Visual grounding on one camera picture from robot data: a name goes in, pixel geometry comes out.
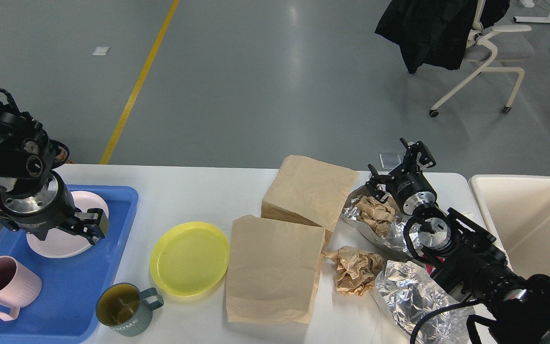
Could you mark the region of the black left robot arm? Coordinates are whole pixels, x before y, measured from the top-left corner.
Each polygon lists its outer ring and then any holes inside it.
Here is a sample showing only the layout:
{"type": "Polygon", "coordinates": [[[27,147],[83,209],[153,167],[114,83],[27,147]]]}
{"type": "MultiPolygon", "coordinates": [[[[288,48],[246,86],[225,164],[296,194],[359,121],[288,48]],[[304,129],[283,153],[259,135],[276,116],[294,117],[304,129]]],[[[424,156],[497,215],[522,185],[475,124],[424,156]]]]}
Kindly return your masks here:
{"type": "Polygon", "coordinates": [[[52,229],[85,238],[105,238],[105,210],[85,211],[55,171],[68,161],[69,149],[52,140],[43,124],[20,111],[11,93],[0,88],[0,224],[45,240],[52,229]]]}

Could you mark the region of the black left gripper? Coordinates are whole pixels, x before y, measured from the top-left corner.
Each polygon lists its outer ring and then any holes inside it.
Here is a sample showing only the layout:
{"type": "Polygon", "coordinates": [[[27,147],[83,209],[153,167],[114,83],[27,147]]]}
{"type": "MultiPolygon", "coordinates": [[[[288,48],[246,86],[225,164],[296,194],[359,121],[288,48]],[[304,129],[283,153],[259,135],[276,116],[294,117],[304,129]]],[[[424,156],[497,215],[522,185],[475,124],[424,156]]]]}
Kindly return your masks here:
{"type": "Polygon", "coordinates": [[[106,237],[109,219],[104,209],[76,208],[72,194],[57,172],[50,172],[46,183],[33,196],[18,199],[0,194],[0,224],[9,231],[24,231],[45,240],[57,228],[85,238],[90,245],[106,237]]]}

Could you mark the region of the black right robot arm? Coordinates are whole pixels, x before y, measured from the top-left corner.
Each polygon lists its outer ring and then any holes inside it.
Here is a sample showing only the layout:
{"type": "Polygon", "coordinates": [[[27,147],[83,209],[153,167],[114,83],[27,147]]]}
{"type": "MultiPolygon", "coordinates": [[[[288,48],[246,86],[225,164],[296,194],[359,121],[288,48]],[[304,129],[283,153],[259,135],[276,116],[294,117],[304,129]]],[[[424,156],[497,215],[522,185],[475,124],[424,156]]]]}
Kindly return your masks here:
{"type": "Polygon", "coordinates": [[[499,344],[550,344],[550,277],[535,274],[524,279],[508,267],[495,236],[457,210],[442,211],[437,193],[423,171],[435,159],[421,141],[400,139],[406,153],[400,165],[379,174],[373,165],[365,187],[380,203],[391,195],[408,216],[403,241],[415,261],[431,265],[432,279],[460,302],[424,316],[411,333],[415,343],[421,327],[447,311],[482,303],[493,319],[469,315],[465,321],[474,344],[481,342],[481,324],[499,344]]]}

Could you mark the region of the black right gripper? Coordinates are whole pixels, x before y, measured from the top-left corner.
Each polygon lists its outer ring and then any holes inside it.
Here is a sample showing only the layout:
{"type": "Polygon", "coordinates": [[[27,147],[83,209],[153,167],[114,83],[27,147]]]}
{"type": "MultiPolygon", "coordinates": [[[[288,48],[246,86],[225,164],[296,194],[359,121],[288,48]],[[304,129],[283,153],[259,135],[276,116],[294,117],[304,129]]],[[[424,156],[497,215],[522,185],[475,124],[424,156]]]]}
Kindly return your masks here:
{"type": "Polygon", "coordinates": [[[437,207],[437,193],[422,173],[425,169],[436,166],[435,158],[421,140],[400,141],[406,148],[400,168],[402,175],[396,177],[391,174],[396,173],[396,167],[388,174],[381,175],[375,166],[368,165],[371,176],[365,187],[381,204],[384,204],[388,197],[392,198],[405,215],[413,215],[421,205],[437,207]]]}

